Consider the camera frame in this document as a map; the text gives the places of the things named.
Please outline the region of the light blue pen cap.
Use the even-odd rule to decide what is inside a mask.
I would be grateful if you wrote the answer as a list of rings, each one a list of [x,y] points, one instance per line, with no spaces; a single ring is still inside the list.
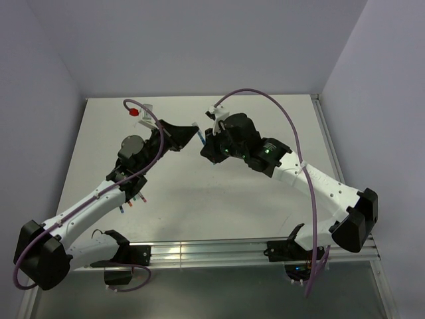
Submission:
[[[196,128],[197,132],[199,132],[199,126],[196,122],[193,122],[191,125]]]

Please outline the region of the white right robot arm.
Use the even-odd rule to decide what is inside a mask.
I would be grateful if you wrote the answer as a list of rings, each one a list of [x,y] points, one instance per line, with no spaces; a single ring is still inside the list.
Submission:
[[[338,245],[358,253],[378,219],[378,196],[372,189],[360,191],[333,179],[301,161],[289,146],[263,138],[244,113],[208,111],[214,121],[205,132],[201,155],[212,163],[241,159],[250,169],[313,194],[330,217],[316,226],[298,225],[288,239],[288,253],[302,259],[314,246]]]

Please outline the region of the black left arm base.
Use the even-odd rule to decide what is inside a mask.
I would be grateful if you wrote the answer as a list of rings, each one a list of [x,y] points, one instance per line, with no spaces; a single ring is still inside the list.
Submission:
[[[149,263],[151,246],[128,245],[121,249],[112,260],[98,261],[90,264],[92,268],[104,268],[104,283],[116,292],[132,292],[144,287],[152,277]],[[146,277],[136,286],[130,283],[135,279],[135,271],[144,270]]]

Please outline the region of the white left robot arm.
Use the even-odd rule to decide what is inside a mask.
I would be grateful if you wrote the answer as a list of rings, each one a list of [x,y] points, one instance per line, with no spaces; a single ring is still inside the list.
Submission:
[[[35,286],[50,290],[76,268],[98,262],[127,264],[130,243],[117,231],[104,231],[84,245],[74,242],[104,215],[138,195],[147,182],[146,172],[167,151],[182,150],[198,131],[196,126],[174,126],[159,120],[149,139],[138,135],[124,138],[115,168],[93,192],[55,217],[22,226],[13,259],[14,285],[24,289],[18,281],[19,272]]]

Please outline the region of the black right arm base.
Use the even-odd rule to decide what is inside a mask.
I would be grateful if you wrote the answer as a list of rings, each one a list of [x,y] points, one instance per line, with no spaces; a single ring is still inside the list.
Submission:
[[[285,266],[287,276],[296,282],[309,280],[311,274],[311,262],[313,251],[306,251],[295,241],[268,241],[263,255],[271,263],[290,262]]]

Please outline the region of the light blue pen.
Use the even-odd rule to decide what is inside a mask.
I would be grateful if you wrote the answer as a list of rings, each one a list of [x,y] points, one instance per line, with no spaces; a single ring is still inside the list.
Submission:
[[[204,136],[203,136],[203,134],[202,134],[202,132],[201,132],[200,130],[198,130],[198,131],[197,131],[197,135],[198,135],[198,137],[199,137],[199,139],[200,139],[201,143],[202,143],[203,145],[205,145],[205,144],[206,144],[206,141],[205,141]]]

